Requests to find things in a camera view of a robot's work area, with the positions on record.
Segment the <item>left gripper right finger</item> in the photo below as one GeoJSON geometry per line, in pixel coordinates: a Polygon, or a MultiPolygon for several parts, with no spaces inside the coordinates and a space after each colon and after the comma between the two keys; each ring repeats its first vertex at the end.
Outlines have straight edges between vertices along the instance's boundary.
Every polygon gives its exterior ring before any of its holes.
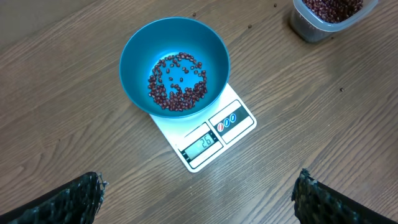
{"type": "Polygon", "coordinates": [[[294,215],[302,224],[395,224],[394,220],[313,179],[306,169],[295,181],[291,200],[294,215]]]}

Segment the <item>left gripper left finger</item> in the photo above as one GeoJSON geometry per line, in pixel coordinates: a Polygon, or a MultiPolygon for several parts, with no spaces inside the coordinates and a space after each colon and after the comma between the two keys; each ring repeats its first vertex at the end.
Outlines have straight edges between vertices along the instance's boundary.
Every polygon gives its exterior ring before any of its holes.
{"type": "Polygon", "coordinates": [[[1,223],[92,224],[106,191],[103,175],[87,172],[62,186],[1,215],[1,223]]]}

